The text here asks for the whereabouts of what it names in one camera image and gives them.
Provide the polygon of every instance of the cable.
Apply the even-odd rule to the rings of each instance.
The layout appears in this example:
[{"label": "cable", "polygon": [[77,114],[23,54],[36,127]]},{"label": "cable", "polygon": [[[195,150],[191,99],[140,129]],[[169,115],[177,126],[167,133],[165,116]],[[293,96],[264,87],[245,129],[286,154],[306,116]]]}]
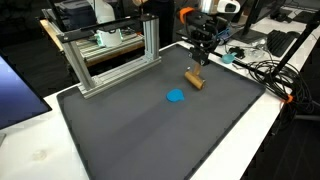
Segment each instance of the cable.
[{"label": "cable", "polygon": [[297,5],[296,8],[299,8],[300,6],[300,3],[296,2],[295,0],[292,0],[290,3],[288,3],[288,5],[290,5],[291,3],[295,3]]},{"label": "cable", "polygon": [[320,103],[317,103],[316,101],[312,101],[314,105],[316,105],[320,109]]},{"label": "cable", "polygon": [[[265,60],[248,63],[247,65],[255,69],[254,71],[249,71],[251,77],[281,98],[292,111],[299,110],[308,114],[312,113],[314,104],[311,93],[300,72],[295,67],[287,64],[276,77],[271,75],[279,63],[280,61],[278,60]],[[257,70],[264,70],[265,76],[259,75]],[[291,94],[286,91],[285,83],[291,85]]]},{"label": "cable", "polygon": [[311,34],[311,35],[314,37],[314,39],[318,41],[318,38],[314,34]]}]

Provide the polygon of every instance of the aluminum frame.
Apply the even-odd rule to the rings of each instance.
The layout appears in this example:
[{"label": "aluminum frame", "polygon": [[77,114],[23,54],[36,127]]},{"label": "aluminum frame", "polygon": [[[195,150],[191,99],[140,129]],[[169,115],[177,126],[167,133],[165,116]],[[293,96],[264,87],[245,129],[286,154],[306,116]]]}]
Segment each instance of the aluminum frame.
[{"label": "aluminum frame", "polygon": [[145,55],[97,76],[91,77],[75,41],[62,43],[67,59],[81,82],[78,87],[84,98],[93,97],[161,62],[159,56],[159,19],[154,17],[152,16],[153,19],[143,22]]}]

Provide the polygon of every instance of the gray tabletop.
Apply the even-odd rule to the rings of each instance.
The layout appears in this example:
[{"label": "gray tabletop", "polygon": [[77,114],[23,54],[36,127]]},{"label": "gray tabletop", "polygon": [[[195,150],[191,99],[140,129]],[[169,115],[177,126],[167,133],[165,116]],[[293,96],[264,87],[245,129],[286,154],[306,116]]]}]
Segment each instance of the gray tabletop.
[{"label": "gray tabletop", "polygon": [[[184,72],[194,61],[172,47],[162,63],[84,99],[77,88],[58,95],[91,179],[188,179],[265,89],[211,63],[195,89]],[[171,103],[175,88],[185,100]]]}]

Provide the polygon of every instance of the black device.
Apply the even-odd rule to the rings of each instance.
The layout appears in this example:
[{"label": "black device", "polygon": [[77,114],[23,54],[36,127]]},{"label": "black device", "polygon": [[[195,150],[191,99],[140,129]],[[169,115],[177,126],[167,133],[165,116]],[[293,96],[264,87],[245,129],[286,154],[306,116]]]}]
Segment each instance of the black device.
[{"label": "black device", "polygon": [[[284,57],[281,59],[280,63],[274,68],[272,71],[272,76],[277,76],[279,72],[285,67],[285,65],[288,63],[288,61],[292,58],[292,56],[295,54],[295,52],[300,48],[300,46],[304,43],[304,41],[308,38],[309,35],[311,35],[312,31],[317,29],[320,25],[320,10],[317,11],[311,20],[306,25],[305,30],[301,33],[299,38],[296,40],[296,42],[292,45],[292,47],[289,49],[289,51],[284,55]],[[250,71],[254,71],[258,75],[266,76],[266,72],[260,71],[259,69],[255,69],[251,66],[248,66],[247,64],[233,61],[234,64],[246,68]],[[275,82],[283,83],[286,87],[292,88],[292,85],[287,82],[283,82],[283,80],[275,77]]]},{"label": "black device", "polygon": [[293,36],[294,38],[298,38],[300,36],[300,33],[296,31],[289,31],[287,32],[287,34],[289,34],[290,36]]},{"label": "black device", "polygon": [[62,32],[96,24],[95,12],[87,0],[47,0],[51,10],[47,10],[51,22]]},{"label": "black device", "polygon": [[[51,111],[51,107],[1,52],[0,102],[0,130]],[[0,134],[0,145],[4,137]]]},{"label": "black device", "polygon": [[266,34],[250,29],[251,25],[277,11],[284,3],[284,0],[247,0],[244,7],[250,6],[251,10],[246,24],[244,28],[235,33],[232,38],[250,44],[258,39],[266,37]]},{"label": "black device", "polygon": [[218,34],[227,29],[226,20],[218,16],[211,17],[200,11],[192,11],[185,16],[185,32],[194,47],[190,48],[189,57],[202,66],[210,63],[212,53],[220,43]]},{"label": "black device", "polygon": [[292,22],[292,19],[289,18],[286,13],[281,12],[280,9],[271,13],[270,18],[278,22],[287,22],[287,23]]},{"label": "black device", "polygon": [[268,34],[267,47],[272,55],[281,57],[295,38],[290,33],[273,30]]},{"label": "black device", "polygon": [[244,53],[244,49],[240,48],[240,47],[232,47],[229,49],[228,54],[232,54],[232,53],[236,53],[236,57],[239,59],[243,59],[245,58],[245,53]]},{"label": "black device", "polygon": [[293,21],[307,24],[313,16],[314,16],[313,12],[301,11],[299,14],[297,14],[293,18]]}]

